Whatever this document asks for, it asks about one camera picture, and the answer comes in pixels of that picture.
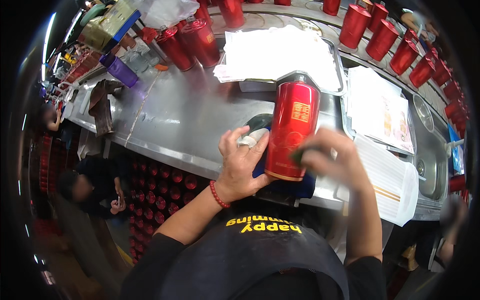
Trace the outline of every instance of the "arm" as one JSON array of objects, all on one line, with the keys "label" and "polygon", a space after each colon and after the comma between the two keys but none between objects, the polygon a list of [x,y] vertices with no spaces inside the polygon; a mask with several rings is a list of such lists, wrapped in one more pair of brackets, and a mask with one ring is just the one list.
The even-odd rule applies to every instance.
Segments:
[{"label": "arm", "polygon": [[[225,203],[248,197],[256,193],[274,179],[266,174],[252,177],[253,169],[268,145],[269,133],[262,136],[252,149],[237,146],[237,139],[249,127],[230,130],[222,135],[218,149],[223,156],[222,172],[215,182],[218,197]],[[222,209],[210,191],[205,188],[188,205],[169,217],[155,232],[171,237],[184,245],[195,241],[205,226]]]},{"label": "arm", "polygon": [[57,121],[55,123],[47,124],[47,129],[51,131],[58,131],[60,127],[60,120],[61,120],[61,110],[57,110]]},{"label": "arm", "polygon": [[[303,165],[332,177],[350,189],[345,264],[365,256],[373,256],[382,261],[382,223],[375,191],[352,140],[320,128],[302,147],[306,148],[301,160]],[[320,148],[322,152],[308,150],[308,147]],[[327,155],[332,148],[337,151],[336,160]]]}]

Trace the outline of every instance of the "white plastic bag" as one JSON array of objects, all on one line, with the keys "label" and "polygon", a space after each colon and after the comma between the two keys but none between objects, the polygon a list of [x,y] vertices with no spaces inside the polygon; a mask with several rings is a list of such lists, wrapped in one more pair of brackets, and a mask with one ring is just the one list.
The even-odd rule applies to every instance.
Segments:
[{"label": "white plastic bag", "polygon": [[142,14],[147,27],[172,27],[193,15],[200,4],[196,0],[128,0]]}]

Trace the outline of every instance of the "blue cloth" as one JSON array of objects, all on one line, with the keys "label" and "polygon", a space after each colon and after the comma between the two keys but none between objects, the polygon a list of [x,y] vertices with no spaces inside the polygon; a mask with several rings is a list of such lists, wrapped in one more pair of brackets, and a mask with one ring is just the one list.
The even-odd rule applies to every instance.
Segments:
[{"label": "blue cloth", "polygon": [[[258,176],[265,173],[265,161],[268,148],[265,150],[264,155],[255,166],[252,176],[257,178]],[[302,181],[286,181],[286,180],[276,180],[266,186],[267,189],[274,192],[282,192],[289,195],[296,196],[297,198],[311,198],[313,196],[313,191],[315,190],[315,180],[316,177],[312,176],[309,173],[305,173]]]}]

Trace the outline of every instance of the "black shirt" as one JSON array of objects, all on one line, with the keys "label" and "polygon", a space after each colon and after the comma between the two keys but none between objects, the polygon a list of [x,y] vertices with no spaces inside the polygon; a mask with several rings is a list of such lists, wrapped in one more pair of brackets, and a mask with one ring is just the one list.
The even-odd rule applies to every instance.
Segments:
[{"label": "black shirt", "polygon": [[[158,289],[176,257],[187,246],[161,233],[153,236],[149,249],[125,278],[121,300],[157,299]],[[386,299],[382,263],[374,257],[363,257],[346,267],[350,299]],[[265,277],[245,291],[243,299],[341,299],[336,283],[325,275],[320,287],[309,270],[298,269]]]},{"label": "black shirt", "polygon": [[110,208],[102,206],[100,202],[106,199],[110,204],[112,200],[118,198],[114,181],[119,176],[116,163],[106,158],[88,157],[82,159],[75,170],[78,174],[86,175],[94,187],[90,196],[78,204],[80,209],[104,219],[114,217]]}]

